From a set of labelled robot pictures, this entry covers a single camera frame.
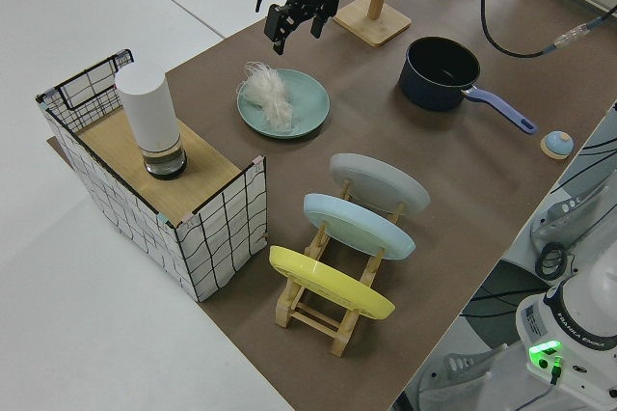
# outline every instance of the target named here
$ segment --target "white cylinder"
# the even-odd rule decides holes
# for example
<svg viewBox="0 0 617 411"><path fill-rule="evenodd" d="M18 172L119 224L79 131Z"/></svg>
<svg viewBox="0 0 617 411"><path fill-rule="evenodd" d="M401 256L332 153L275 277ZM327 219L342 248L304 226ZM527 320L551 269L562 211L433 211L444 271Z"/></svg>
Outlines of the white cylinder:
<svg viewBox="0 0 617 411"><path fill-rule="evenodd" d="M162 152L175 145L180 131L165 72L149 62L134 62L116 74L122 107L142 151Z"/></svg>

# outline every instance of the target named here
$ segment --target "cable connector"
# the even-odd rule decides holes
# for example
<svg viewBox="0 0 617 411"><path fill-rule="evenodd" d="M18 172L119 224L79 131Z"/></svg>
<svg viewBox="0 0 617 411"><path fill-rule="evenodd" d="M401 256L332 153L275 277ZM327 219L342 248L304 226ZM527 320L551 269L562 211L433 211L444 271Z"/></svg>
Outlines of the cable connector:
<svg viewBox="0 0 617 411"><path fill-rule="evenodd" d="M556 49L566 47L568 44L574 41L578 41L581 38L585 37L586 35L589 34L589 32L591 32L591 29L593 28L593 27L590 27L590 24L591 22L581 23L580 25L573 28L569 32L566 32L563 35L560 35L559 37L557 37L555 41L552 42L552 44L549 47L547 47L544 51L542 51L543 54L549 54L550 52Z"/></svg>
<svg viewBox="0 0 617 411"><path fill-rule="evenodd" d="M552 370L550 371L550 384L556 385L557 380L561 377L561 360L560 356L555 356L555 362L552 364Z"/></svg>

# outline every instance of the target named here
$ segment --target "grid pattern box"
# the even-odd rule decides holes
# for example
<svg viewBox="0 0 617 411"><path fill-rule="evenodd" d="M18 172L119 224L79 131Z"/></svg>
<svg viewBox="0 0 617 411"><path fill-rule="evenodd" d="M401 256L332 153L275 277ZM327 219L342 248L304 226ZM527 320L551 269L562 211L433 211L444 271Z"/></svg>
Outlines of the grid pattern box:
<svg viewBox="0 0 617 411"><path fill-rule="evenodd" d="M98 208L201 302L267 244L266 161L256 158L173 225L78 136L121 107L114 77L130 62L125 49L37 96L37 102Z"/></svg>

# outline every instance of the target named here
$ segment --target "yellow plate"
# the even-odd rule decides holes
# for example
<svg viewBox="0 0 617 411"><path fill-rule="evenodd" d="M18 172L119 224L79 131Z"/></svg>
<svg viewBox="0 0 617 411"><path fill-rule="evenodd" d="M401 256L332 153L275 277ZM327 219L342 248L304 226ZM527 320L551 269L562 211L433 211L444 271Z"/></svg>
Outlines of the yellow plate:
<svg viewBox="0 0 617 411"><path fill-rule="evenodd" d="M348 310L384 319L394 305L382 294L344 273L292 250L273 245L270 264L283 276Z"/></svg>

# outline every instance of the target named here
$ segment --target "white canister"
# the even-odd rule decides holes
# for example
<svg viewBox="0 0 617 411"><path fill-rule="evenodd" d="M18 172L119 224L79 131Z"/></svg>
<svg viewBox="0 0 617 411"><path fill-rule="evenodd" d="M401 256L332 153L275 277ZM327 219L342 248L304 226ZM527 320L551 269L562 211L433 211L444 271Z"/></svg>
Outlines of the white canister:
<svg viewBox="0 0 617 411"><path fill-rule="evenodd" d="M165 71L150 62L128 64L116 74L116 89L146 170L161 179L182 173L186 153Z"/></svg>

